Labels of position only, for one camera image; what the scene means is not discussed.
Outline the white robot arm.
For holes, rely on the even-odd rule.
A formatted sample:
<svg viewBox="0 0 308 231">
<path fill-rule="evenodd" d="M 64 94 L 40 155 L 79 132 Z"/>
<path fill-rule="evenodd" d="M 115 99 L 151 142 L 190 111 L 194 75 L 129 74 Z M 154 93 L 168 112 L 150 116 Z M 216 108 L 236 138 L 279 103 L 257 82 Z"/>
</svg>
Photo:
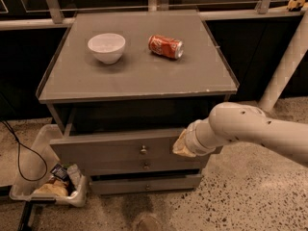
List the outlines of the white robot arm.
<svg viewBox="0 0 308 231">
<path fill-rule="evenodd" d="M 216 105 L 209 116 L 183 130 L 172 152 L 205 156 L 235 142 L 259 144 L 308 167 L 308 125 L 267 117 L 259 108 L 233 102 Z"/>
</svg>

